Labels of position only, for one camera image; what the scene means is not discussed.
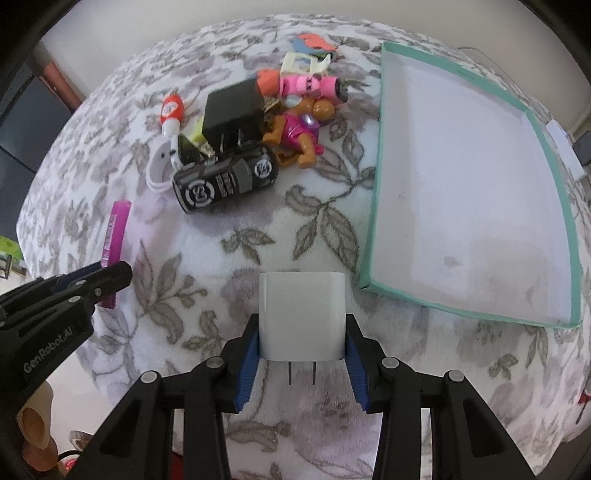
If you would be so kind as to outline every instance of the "ridged blue pad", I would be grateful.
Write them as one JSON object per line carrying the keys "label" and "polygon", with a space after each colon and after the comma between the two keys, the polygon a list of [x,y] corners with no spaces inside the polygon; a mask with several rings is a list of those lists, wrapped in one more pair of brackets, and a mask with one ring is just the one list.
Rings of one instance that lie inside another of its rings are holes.
{"label": "ridged blue pad", "polygon": [[238,411],[242,411],[244,405],[250,400],[252,386],[255,382],[256,371],[261,356],[259,354],[259,333],[258,330],[252,335],[248,344],[248,349],[244,355],[242,368],[238,374],[238,387],[236,389],[236,399],[234,403]]}
{"label": "ridged blue pad", "polygon": [[363,411],[369,408],[368,375],[361,362],[361,356],[357,351],[354,341],[349,335],[345,338],[345,363],[351,380],[351,387],[355,394],[355,400],[361,405]]}

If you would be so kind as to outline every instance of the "white charger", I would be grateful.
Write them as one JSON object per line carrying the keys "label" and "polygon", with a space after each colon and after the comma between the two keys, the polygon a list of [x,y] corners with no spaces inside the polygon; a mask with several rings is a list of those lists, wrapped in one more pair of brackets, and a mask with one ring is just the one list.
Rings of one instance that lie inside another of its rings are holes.
{"label": "white charger", "polygon": [[345,357],[344,274],[262,273],[259,289],[261,358],[321,362]]}

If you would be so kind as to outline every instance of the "black cable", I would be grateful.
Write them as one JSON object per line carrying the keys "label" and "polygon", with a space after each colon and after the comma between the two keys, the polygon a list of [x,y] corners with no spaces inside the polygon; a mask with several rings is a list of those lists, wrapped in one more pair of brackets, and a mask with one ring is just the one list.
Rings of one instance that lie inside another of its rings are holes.
{"label": "black cable", "polygon": [[57,459],[58,460],[63,460],[64,458],[69,457],[71,455],[80,455],[81,453],[82,452],[80,450],[67,450],[65,452],[61,452],[58,455]]}

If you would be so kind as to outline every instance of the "green object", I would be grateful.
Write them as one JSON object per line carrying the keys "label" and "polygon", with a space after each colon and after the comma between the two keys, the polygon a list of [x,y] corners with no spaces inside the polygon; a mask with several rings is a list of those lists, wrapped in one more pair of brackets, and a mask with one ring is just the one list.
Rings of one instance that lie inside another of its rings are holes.
{"label": "green object", "polygon": [[25,260],[22,257],[21,248],[18,246],[18,243],[13,242],[12,240],[2,235],[0,235],[0,252],[12,255],[13,257],[18,258],[19,260]]}
{"label": "green object", "polygon": [[[540,322],[530,322],[527,320],[522,319],[515,319],[508,316],[497,315],[497,314],[490,314],[484,312],[474,312],[470,310],[463,310],[456,307],[446,306],[440,303],[435,303],[428,300],[423,300],[413,296],[412,294],[398,290],[396,288],[392,288],[388,285],[384,285],[380,282],[375,281],[372,278],[372,257],[373,257],[373,250],[374,250],[374,242],[375,242],[375,229],[376,229],[376,216],[377,216],[377,209],[378,209],[378,198],[379,198],[379,189],[381,186],[381,157],[382,157],[382,138],[383,138],[383,123],[380,122],[379,125],[379,145],[378,145],[378,164],[376,167],[376,174],[375,174],[375,187],[374,187],[374,196],[372,200],[372,209],[371,215],[369,219],[369,232],[368,232],[368,241],[366,243],[365,253],[363,256],[363,262],[361,266],[361,274],[359,278],[359,287],[373,293],[378,294],[385,294],[389,296],[398,297],[404,300],[413,301],[420,305],[424,305],[426,307],[432,307],[437,310],[442,310],[444,312],[453,313],[460,316],[471,317],[474,319],[480,320],[500,320],[504,322],[517,322],[517,323],[526,323],[529,325],[536,325],[542,327],[552,327],[552,328],[573,328],[579,326],[582,322],[581,317],[581,279],[582,279],[582,268],[580,265],[579,259],[579,246],[577,240],[577,233],[574,224],[574,218],[570,209],[570,202],[569,202],[569,195],[566,191],[564,186],[564,179],[562,177],[559,162],[560,160],[556,157],[556,154],[551,149],[548,141],[546,140],[543,130],[536,119],[533,112],[525,106],[519,99],[517,99],[513,94],[509,93],[508,91],[504,90],[503,88],[499,87],[498,85],[492,83],[490,80],[481,77],[475,73],[466,70],[465,68],[459,66],[458,64],[445,59],[443,57],[435,56],[430,53],[426,53],[421,50],[417,50],[412,47],[407,47],[395,43],[386,42],[382,45],[382,53],[389,52],[394,53],[397,55],[402,55],[406,57],[410,57],[412,59],[427,63],[434,67],[438,67],[440,69],[446,70],[447,72],[453,73],[471,84],[475,85],[476,87],[480,88],[484,92],[494,95],[497,98],[503,100],[504,102],[510,104],[511,106],[517,108],[519,111],[524,112],[533,127],[533,130],[536,134],[537,139],[542,146],[544,151],[544,155],[548,161],[548,165],[550,167],[550,171],[552,173],[552,177],[554,179],[554,183],[556,185],[556,190],[558,193],[558,198],[560,201],[560,206],[562,209],[562,213],[564,216],[564,224],[566,227],[566,236],[567,236],[567,243],[568,249],[570,254],[570,272],[571,272],[571,312],[570,312],[570,323],[560,323],[557,325],[548,324],[548,323],[540,323]],[[384,98],[383,90],[384,90],[384,67],[382,65],[382,96]],[[384,102],[381,103],[381,118],[384,117]]]}

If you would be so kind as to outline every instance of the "floral blanket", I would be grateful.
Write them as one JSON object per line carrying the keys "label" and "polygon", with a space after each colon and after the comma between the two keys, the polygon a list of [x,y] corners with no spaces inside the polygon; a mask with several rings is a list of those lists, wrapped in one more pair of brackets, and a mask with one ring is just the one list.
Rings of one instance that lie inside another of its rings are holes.
{"label": "floral blanket", "polygon": [[[314,170],[289,168],[274,187],[214,213],[186,215],[147,189],[145,167],[161,145],[159,110],[178,89],[185,131],[207,94],[279,65],[290,40],[314,32],[338,45],[333,74],[347,107],[322,129]],[[112,73],[73,115],[46,156],[17,231],[33,275],[75,270],[100,258],[111,206],[133,203],[122,259],[134,269],[115,310],[98,308],[96,332],[77,352],[96,386],[117,402],[141,372],[192,369],[220,352],[258,310],[261,271],[342,271],[348,312],[388,355],[421,372],[463,371],[539,472],[558,444],[591,423],[577,405],[589,380],[591,225],[582,191],[565,172],[580,239],[584,323],[551,330],[479,322],[356,288],[366,241],[379,121],[380,49],[393,41],[451,59],[510,90],[543,121],[548,111],[462,52],[423,35],[364,20],[277,15],[231,21],[162,41]],[[244,412],[226,418],[235,478],[369,478],[381,418],[355,403],[344,362],[261,362]],[[175,450],[182,451],[180,427]],[[423,478],[431,475],[428,416]]]}

